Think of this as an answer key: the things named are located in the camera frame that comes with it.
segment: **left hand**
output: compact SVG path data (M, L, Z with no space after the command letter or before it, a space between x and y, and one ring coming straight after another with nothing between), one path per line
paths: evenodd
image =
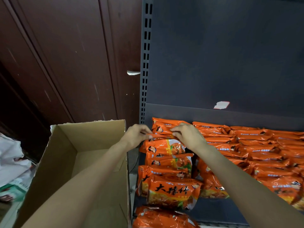
M152 136L147 135L147 133L152 133L152 131L146 125L134 124L128 128L125 135L120 139L120 142L124 143L127 151L129 151L138 146L140 142L152 139Z

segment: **torn label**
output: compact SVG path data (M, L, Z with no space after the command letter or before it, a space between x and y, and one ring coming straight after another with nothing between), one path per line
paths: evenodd
M230 102L228 101L219 101L213 109L226 109L229 104Z

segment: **metal handle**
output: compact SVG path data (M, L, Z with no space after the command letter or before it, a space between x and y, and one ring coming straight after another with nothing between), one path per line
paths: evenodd
M130 76L132 76L132 75L138 75L138 74L140 74L140 72L128 71L127 70L127 74L130 75Z

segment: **open cardboard box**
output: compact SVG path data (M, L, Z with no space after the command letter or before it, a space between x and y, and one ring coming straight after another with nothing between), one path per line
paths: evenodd
M20 228L63 184L117 143L125 133L125 121L68 123L52 126L51 132L14 228ZM116 166L106 186L83 227L131 227L127 156Z

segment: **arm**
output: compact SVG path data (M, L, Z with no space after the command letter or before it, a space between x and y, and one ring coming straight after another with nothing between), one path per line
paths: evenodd
M130 127L121 140L113 145L99 160L84 169L55 192L22 226L22 228L75 228L81 227L94 199L126 155L146 139L152 139L146 125Z
M181 124L172 131L218 177L251 227L303 226L304 216L299 211L208 145L194 126Z

